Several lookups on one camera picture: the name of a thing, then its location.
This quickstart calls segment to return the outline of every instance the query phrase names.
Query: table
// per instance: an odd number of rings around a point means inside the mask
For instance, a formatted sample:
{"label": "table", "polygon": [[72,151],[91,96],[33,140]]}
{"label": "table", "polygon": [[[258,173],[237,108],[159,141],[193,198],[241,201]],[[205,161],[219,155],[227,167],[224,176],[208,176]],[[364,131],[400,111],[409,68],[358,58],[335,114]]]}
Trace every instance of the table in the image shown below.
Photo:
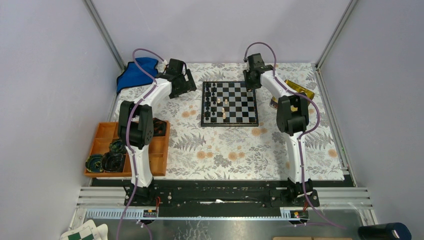
{"label": "table", "polygon": [[[286,180],[290,164],[282,133],[276,125],[277,110],[271,108],[270,92],[256,90],[259,127],[201,127],[201,97],[204,81],[243,81],[245,63],[188,63],[197,90],[163,100],[153,116],[171,123],[166,176],[179,180]],[[276,73],[315,93],[319,127],[305,139],[306,158],[312,180],[344,180],[330,122],[310,63],[278,63]],[[122,101],[133,101],[149,86],[123,89],[112,121],[119,119]],[[317,122],[309,106],[309,125]]]}

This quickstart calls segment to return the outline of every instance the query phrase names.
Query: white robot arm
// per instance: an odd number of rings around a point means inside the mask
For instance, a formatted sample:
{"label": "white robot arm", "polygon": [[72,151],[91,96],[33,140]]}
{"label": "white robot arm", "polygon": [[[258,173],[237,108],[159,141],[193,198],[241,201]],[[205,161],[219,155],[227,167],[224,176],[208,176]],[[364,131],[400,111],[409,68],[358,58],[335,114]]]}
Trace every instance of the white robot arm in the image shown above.
{"label": "white robot arm", "polygon": [[295,199],[304,195],[302,189],[305,183],[306,194],[313,191],[312,181],[307,166],[307,162],[302,161],[305,156],[305,136],[309,124],[308,101],[295,93],[283,80],[275,75],[275,70],[271,65],[265,65],[261,54],[256,53],[248,56],[247,69],[243,71],[244,81],[248,89],[258,89],[265,87],[278,99],[276,115],[276,125],[283,133],[287,143],[289,161],[289,190],[290,199]]}
{"label": "white robot arm", "polygon": [[[171,99],[196,90],[193,76],[189,69],[183,66],[186,64],[177,59],[170,59],[165,72],[159,73],[155,81],[147,91],[134,101],[123,101],[119,109],[118,136],[125,142],[127,152],[131,159],[131,183],[137,186],[137,194],[149,198],[153,176],[149,165],[149,144],[152,141],[153,111],[159,101],[167,96]],[[129,130],[128,121],[133,108],[133,118],[139,116],[138,122],[131,121]],[[129,131],[129,145],[127,144],[127,131]]]}
{"label": "white robot arm", "polygon": [[[291,89],[283,80],[280,79],[280,82],[285,85],[286,89]],[[263,87],[268,89],[268,91],[276,98],[279,99],[282,96],[292,96],[293,94],[286,91],[282,88],[274,79],[273,71],[269,70],[260,75],[260,84]],[[287,152],[288,152],[288,162],[289,162],[289,170],[288,177],[293,183],[302,183],[302,168],[301,168],[301,160],[300,160],[300,150],[298,146],[298,138],[302,134],[302,131],[294,132],[293,135],[283,133],[283,137],[285,142],[287,143]],[[305,136],[302,136],[301,139],[302,144],[302,155],[305,156]],[[307,162],[304,162],[304,179],[308,181],[310,179]]]}
{"label": "white robot arm", "polygon": [[[152,109],[158,106],[159,101],[163,100],[167,96],[171,94],[172,84],[170,81],[159,78],[156,79],[156,83],[153,83],[147,90],[146,93],[151,92],[146,99],[144,99],[141,104],[143,106],[150,106]],[[142,95],[137,97],[134,102],[138,102],[142,98]],[[135,164],[137,165],[137,178],[134,168],[134,163],[131,160],[131,183],[135,184],[136,180],[138,181],[137,186],[147,187],[152,182],[153,176],[150,171],[149,166],[149,145],[144,145],[141,149],[138,147],[132,147],[134,154],[130,151],[128,146],[126,146],[126,151],[129,154],[130,159],[133,159],[133,155],[135,155]]]}

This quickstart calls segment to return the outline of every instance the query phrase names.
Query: paper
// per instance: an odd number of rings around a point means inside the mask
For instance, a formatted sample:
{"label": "paper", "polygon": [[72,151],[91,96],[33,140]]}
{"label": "paper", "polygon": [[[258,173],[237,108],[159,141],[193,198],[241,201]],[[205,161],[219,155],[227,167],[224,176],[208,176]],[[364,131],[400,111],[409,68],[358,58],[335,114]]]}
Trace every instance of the paper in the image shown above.
{"label": "paper", "polygon": [[65,232],[60,236],[60,240],[107,240],[108,226],[102,224],[96,227],[93,220],[86,221],[80,227]]}

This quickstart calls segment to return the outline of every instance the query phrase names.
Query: cable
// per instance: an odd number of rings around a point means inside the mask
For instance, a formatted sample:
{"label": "cable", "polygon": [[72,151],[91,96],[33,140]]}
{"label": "cable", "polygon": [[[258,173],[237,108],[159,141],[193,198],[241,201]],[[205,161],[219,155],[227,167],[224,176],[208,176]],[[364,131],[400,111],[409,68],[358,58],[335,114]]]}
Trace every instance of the cable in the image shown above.
{"label": "cable", "polygon": [[255,45],[255,44],[262,44],[262,45],[265,45],[265,46],[267,46],[268,48],[269,48],[269,50],[271,50],[271,52],[272,52],[272,55],[274,56],[274,67],[273,67],[273,70],[272,70],[272,75],[273,75],[273,77],[274,77],[274,79],[276,80],[276,82],[284,89],[284,90],[286,90],[288,93],[290,93],[290,94],[293,94],[293,95],[296,95],[296,96],[298,96],[298,97],[301,97],[301,98],[304,98],[304,99],[306,99],[308,102],[310,102],[312,105],[313,105],[313,107],[315,108],[315,111],[316,111],[316,115],[317,115],[317,119],[316,119],[316,124],[315,124],[315,126],[313,126],[313,128],[312,129],[310,129],[310,130],[308,130],[308,131],[305,131],[305,132],[303,132],[301,135],[299,135],[299,137],[297,138],[297,141],[298,141],[298,145],[299,145],[299,151],[300,151],[300,167],[301,167],[301,169],[302,169],[302,171],[301,171],[301,173],[302,173],[302,188],[303,188],[303,193],[304,193],[304,196],[305,196],[305,199],[306,199],[306,201],[307,201],[307,203],[309,204],[309,206],[315,211],[315,213],[316,214],[318,214],[318,216],[320,216],[322,219],[324,219],[325,221],[327,221],[331,226],[334,226],[334,227],[337,227],[337,228],[341,228],[341,229],[346,229],[346,227],[344,227],[344,226],[342,226],[342,225],[339,225],[339,224],[336,224],[336,223],[334,223],[334,222],[332,222],[332,221],[330,221],[328,218],[326,218],[324,215],[322,215],[321,213],[320,213],[320,211],[318,211],[315,207],[314,207],[314,205],[311,203],[311,200],[309,200],[309,197],[308,197],[308,195],[307,195],[307,192],[306,192],[306,186],[305,186],[305,165],[304,165],[304,158],[303,158],[303,153],[302,153],[302,136],[304,136],[305,134],[308,134],[308,133],[310,133],[310,132],[313,132],[313,131],[315,131],[315,129],[317,129],[318,128],[318,126],[320,125],[320,121],[321,121],[321,114],[320,114],[320,110],[318,109],[318,106],[315,104],[315,102],[313,102],[309,97],[307,97],[307,96],[305,96],[305,95],[303,95],[303,94],[300,94],[300,93],[297,93],[297,92],[294,92],[294,91],[292,91],[292,90],[289,90],[289,89],[287,89],[287,87],[278,79],[278,77],[276,76],[276,65],[277,65],[277,57],[276,57],[276,54],[275,54],[275,52],[274,52],[274,50],[273,50],[273,48],[271,47],[271,46],[269,46],[268,44],[266,44],[266,43],[264,43],[264,42],[261,42],[261,41],[257,41],[257,42],[254,42],[254,43],[252,43],[252,44],[250,44],[248,47],[247,47],[247,49],[246,49],[246,52],[244,53],[244,61],[246,62],[247,61],[247,55],[248,55],[248,50],[249,50],[249,48],[251,47],[251,46],[253,46],[253,45]]}
{"label": "cable", "polygon": [[[128,149],[131,151],[131,153],[132,153],[132,156],[131,156],[131,158],[132,158],[132,166],[133,166],[133,168],[134,168],[134,175],[135,175],[135,184],[134,184],[134,189],[132,190],[132,194],[131,194],[131,196],[129,197],[129,199],[128,199],[128,203],[126,204],[126,206],[125,206],[125,208],[123,209],[123,212],[122,212],[122,215],[120,216],[120,219],[119,219],[119,223],[118,223],[118,228],[117,228],[117,230],[116,230],[116,240],[119,240],[119,232],[120,232],[120,229],[121,229],[121,224],[122,224],[122,220],[124,219],[124,216],[125,216],[125,213],[127,212],[127,209],[128,209],[128,207],[130,206],[130,204],[131,204],[131,201],[133,200],[133,198],[134,198],[134,195],[136,194],[136,189],[137,189],[137,183],[138,183],[138,178],[139,178],[139,175],[138,175],[138,172],[137,172],[137,164],[136,164],[136,156],[135,156],[135,152],[134,152],[134,150],[133,150],[133,148],[131,147],[131,145],[130,145],[130,126],[131,126],[131,120],[133,119],[133,116],[134,116],[134,113],[136,112],[136,109],[137,109],[137,107],[144,101],[144,99],[146,99],[152,92],[153,92],[153,90],[155,90],[155,88],[158,86],[157,85],[157,82],[156,82],[156,78],[154,78],[152,75],[150,75],[147,71],[145,71],[139,64],[138,64],[138,62],[136,61],[136,52],[137,51],[145,51],[145,52],[148,52],[148,53],[151,53],[151,54],[153,54],[153,55],[155,55],[156,57],[158,57],[158,58],[160,58],[160,60],[162,60],[163,62],[165,61],[161,56],[159,56],[158,54],[156,54],[155,52],[153,52],[153,51],[150,51],[150,50],[147,50],[147,49],[144,49],[144,48],[137,48],[137,49],[135,49],[133,52],[132,52],[132,60],[134,61],[134,63],[135,63],[135,65],[144,73],[144,74],[146,74],[147,76],[149,76],[151,79],[153,79],[153,87],[151,88],[151,90],[150,91],[148,91],[140,100],[138,100],[138,102],[134,105],[134,107],[132,107],[132,110],[131,110],[131,112],[130,112],[130,114],[129,114],[129,117],[128,117],[128,122],[127,122],[127,124],[126,124],[126,132],[125,132],[125,141],[126,141],[126,146],[128,147]],[[150,234],[150,239],[152,239],[152,233],[150,232],[150,229],[148,229],[149,230],[149,234]]]}
{"label": "cable", "polygon": [[187,75],[187,64],[185,62],[182,62],[184,64],[184,68],[185,68],[185,72],[184,72],[184,77]]}
{"label": "cable", "polygon": [[157,196],[156,197],[156,217],[159,216],[159,212],[158,212],[159,204],[161,204],[161,198]]}
{"label": "cable", "polygon": [[152,230],[150,230],[150,228],[144,223],[144,222],[142,222],[142,221],[140,221],[140,220],[138,220],[137,221],[137,223],[136,224],[139,224],[139,223],[141,223],[141,227],[142,228],[146,228],[147,229],[147,231],[148,231],[148,235],[150,236],[150,240],[153,240],[153,234],[152,234]]}

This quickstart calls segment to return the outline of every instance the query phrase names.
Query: gray wall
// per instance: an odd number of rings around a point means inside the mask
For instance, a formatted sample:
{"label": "gray wall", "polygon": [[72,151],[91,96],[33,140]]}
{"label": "gray wall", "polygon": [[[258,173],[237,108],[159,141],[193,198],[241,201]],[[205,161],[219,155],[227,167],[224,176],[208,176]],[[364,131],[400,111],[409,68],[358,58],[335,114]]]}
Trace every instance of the gray wall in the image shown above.
{"label": "gray wall", "polygon": [[[278,62],[316,62],[349,0],[94,0],[122,58],[147,48],[189,63],[241,63],[270,44]],[[273,60],[264,47],[264,60]]]}
{"label": "gray wall", "polygon": [[118,74],[81,0],[1,1],[1,239],[67,230]]}
{"label": "gray wall", "polygon": [[359,1],[322,67],[345,149],[381,223],[424,239],[424,1]]}

